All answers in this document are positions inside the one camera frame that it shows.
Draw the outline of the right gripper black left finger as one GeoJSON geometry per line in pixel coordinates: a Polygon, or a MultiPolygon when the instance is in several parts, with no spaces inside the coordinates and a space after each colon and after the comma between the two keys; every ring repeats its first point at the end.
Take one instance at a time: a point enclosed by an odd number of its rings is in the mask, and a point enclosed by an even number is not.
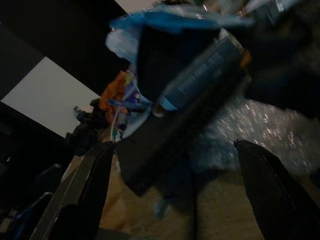
{"type": "Polygon", "coordinates": [[[62,181],[32,240],[93,240],[105,205],[115,143],[98,143],[62,181]]]}

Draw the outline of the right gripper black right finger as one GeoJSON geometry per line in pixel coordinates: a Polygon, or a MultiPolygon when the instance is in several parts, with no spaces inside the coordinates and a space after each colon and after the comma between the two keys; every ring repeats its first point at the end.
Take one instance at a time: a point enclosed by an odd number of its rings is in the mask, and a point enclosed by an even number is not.
{"type": "Polygon", "coordinates": [[[266,240],[318,240],[320,209],[265,148],[237,139],[233,143],[258,227],[266,240]]]}

